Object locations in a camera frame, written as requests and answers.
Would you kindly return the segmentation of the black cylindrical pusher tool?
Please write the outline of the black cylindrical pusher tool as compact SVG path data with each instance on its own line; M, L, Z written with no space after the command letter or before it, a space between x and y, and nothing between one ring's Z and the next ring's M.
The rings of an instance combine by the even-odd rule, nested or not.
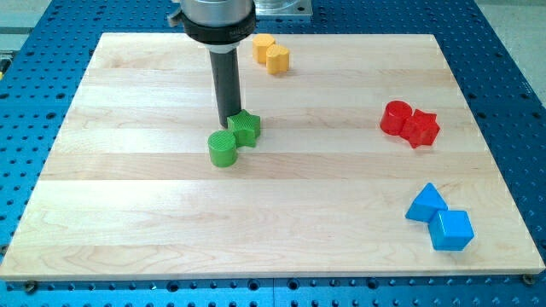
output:
M218 118L224 128L228 127L228 117L241 111L238 45L233 43L209 48Z

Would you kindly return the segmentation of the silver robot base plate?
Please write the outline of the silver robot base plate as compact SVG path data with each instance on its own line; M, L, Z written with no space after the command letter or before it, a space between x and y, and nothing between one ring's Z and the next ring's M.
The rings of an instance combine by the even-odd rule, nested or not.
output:
M261 17L311 17L311 0L255 0L256 12Z

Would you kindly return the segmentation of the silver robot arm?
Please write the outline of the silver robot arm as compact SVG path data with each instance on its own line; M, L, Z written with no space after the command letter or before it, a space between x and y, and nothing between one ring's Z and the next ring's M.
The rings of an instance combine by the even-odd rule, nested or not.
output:
M228 117L241 111L237 47L254 32L254 1L183 0L167 20L172 27L182 25L186 35L208 49L218 119L226 128Z

